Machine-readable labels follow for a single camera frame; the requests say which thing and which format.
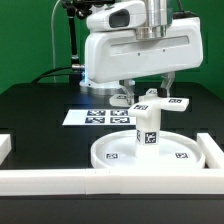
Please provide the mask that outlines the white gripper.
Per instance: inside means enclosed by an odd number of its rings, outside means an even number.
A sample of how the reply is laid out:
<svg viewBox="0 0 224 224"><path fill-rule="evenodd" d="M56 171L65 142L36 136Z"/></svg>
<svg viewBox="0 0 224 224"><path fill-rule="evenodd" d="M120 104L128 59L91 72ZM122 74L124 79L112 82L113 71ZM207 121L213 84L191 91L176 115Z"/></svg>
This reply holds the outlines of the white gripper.
<svg viewBox="0 0 224 224"><path fill-rule="evenodd" d="M88 78L96 83L120 80L129 105L134 104L132 78L164 73L159 96L169 97L174 71L199 67L202 60L198 17L174 20L163 38L137 40L134 30L95 32L85 44Z"/></svg>

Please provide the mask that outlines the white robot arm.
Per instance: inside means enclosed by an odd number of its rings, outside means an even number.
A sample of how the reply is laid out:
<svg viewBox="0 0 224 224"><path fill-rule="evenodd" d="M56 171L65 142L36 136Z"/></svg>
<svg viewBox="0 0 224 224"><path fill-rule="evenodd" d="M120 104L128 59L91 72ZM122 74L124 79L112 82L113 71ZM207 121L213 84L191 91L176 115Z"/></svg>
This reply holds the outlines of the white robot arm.
<svg viewBox="0 0 224 224"><path fill-rule="evenodd" d="M175 13L172 0L122 0L87 18L85 73L81 85L97 94L127 94L133 80L160 74L160 95L168 96L180 70L203 60L200 18Z"/></svg>

